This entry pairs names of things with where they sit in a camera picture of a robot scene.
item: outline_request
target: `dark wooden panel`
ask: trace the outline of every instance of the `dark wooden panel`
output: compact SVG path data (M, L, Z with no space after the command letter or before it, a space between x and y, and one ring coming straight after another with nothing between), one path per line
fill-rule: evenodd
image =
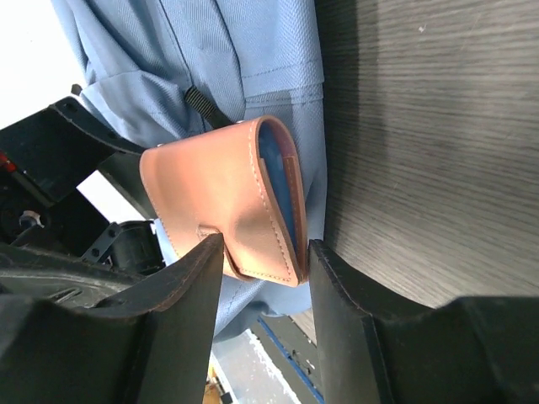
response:
M328 244L427 305L539 293L539 7L317 0Z

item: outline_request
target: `stitching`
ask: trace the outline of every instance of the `stitching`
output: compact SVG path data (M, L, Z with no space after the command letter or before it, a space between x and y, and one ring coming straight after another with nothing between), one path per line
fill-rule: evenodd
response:
M290 187L291 195L295 195L296 194L296 181L292 177L290 165L291 165L290 161L285 162L286 176L288 178L288 186ZM292 202L292 215L294 216L294 228L296 229L296 245L299 248L299 244L301 242L301 240L299 240L299 236L300 236L301 231L300 231L299 223L298 223L298 220L297 220L297 217L298 217L297 204L295 203L294 200L292 200L291 202Z
M319 59L318 58L317 59L309 59L308 61L302 61L300 63L294 63L294 64L286 65L286 66L279 66L279 67L276 67L275 69L266 70L265 72L250 74L248 76L242 76L242 78L251 78L251 77L262 76L262 75L264 75L266 73L277 72L279 70L285 70L285 69L288 69L289 67L305 66L305 65L314 63L315 61L319 61Z
M256 175L256 171L254 169L254 164L253 164L253 147L251 146L251 139L252 139L252 134L253 134L253 127L254 125L257 123L257 121L253 121L253 123L251 124L250 128L249 128L249 133L248 133L248 144L249 144L249 162L251 163L251 170L253 171L253 176L254 176L254 180L256 181L256 184L257 186L259 187L259 194L260 194L260 198L262 199L262 205L264 205L264 208L266 209L266 212L268 213L268 218L269 218L269 221L271 223L271 227L273 228L273 233L275 234L275 238L277 239L277 243L279 244L279 248L280 248L280 254L282 255L283 257L283 261L285 262L285 266L286 266L286 272L288 273L288 279L287 278L281 278L281 277L277 277L277 276L272 276L272 275L265 275L265 276L268 276L270 278L274 278L274 279L280 279L280 280L284 280L286 282L290 281L291 279L291 271L290 271L290 267L288 266L288 262L286 261L286 257L285 257L285 250L283 249L283 246L282 244L280 243L280 239L279 239L279 234L277 234L277 229L275 228L275 223L273 222L273 219L271 218L271 214L270 214L270 209L268 208L268 205L266 204L266 200L264 198L264 194L262 193L262 187L260 186L260 181L259 181L259 177L258 175ZM253 273L251 271L244 271L246 273L251 273L251 274L256 274L256 273Z

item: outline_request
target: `tan leather pouch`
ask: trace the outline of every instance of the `tan leather pouch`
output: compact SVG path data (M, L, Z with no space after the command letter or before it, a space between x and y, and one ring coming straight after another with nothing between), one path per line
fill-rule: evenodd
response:
M267 125L282 156L296 250L259 153ZM307 223L296 147L273 116L146 150L141 178L174 250L181 258L213 232L225 238L224 273L288 286L307 281Z

